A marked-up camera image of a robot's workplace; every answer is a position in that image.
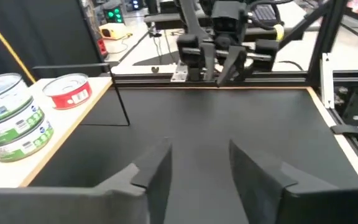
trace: black wall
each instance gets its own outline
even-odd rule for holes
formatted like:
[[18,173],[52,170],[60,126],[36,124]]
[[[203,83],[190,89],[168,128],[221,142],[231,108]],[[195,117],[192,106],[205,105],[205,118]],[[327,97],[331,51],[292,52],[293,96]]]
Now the black wall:
[[[0,32],[28,69],[37,65],[100,63],[103,61],[79,0],[0,0]],[[0,73],[24,75],[0,41]],[[36,78],[70,72],[97,76],[100,68],[42,71]]]

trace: yellow cable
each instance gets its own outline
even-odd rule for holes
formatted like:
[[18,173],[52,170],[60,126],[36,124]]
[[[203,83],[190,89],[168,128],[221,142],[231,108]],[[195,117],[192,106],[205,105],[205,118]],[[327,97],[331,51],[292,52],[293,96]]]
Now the yellow cable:
[[276,30],[277,36],[276,40],[281,41],[284,38],[284,26],[281,24],[276,24],[273,26],[273,28]]
[[9,53],[15,58],[16,62],[20,65],[20,67],[23,69],[24,73],[27,75],[27,77],[32,81],[32,83],[35,83],[35,78],[30,74],[28,69],[23,64],[22,60],[17,56],[15,51],[12,49],[11,45],[6,41],[4,36],[0,33],[0,41],[5,45]]

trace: black table surface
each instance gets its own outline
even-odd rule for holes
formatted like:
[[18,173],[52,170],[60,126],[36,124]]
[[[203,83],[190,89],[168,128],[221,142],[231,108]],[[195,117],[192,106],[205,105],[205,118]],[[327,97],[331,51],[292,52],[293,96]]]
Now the black table surface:
[[265,150],[336,185],[358,176],[306,90],[109,90],[32,185],[92,187],[165,136],[173,179],[165,223],[247,223],[229,167],[229,140]]

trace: tin can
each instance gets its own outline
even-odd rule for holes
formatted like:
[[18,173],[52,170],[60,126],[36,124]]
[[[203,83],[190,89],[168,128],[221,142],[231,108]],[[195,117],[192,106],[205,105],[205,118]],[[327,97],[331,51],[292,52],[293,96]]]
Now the tin can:
[[0,161],[14,162],[23,159],[43,148],[52,137],[53,129],[50,123],[44,120],[28,134],[0,146]]
[[33,99],[17,113],[0,120],[0,145],[7,144],[34,128],[44,117],[44,112]]
[[74,73],[56,78],[43,89],[45,95],[51,97],[54,108],[66,110],[74,108],[89,99],[92,94],[88,77],[82,73]]
[[0,75],[0,120],[20,110],[30,99],[31,94],[19,74]]

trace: red label can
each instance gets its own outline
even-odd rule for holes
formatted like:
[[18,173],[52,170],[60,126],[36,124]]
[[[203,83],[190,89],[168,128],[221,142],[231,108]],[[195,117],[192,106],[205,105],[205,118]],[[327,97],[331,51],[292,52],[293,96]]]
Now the red label can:
[[64,75],[54,79],[43,89],[51,97],[56,110],[67,110],[86,102],[92,95],[88,76],[82,73]]

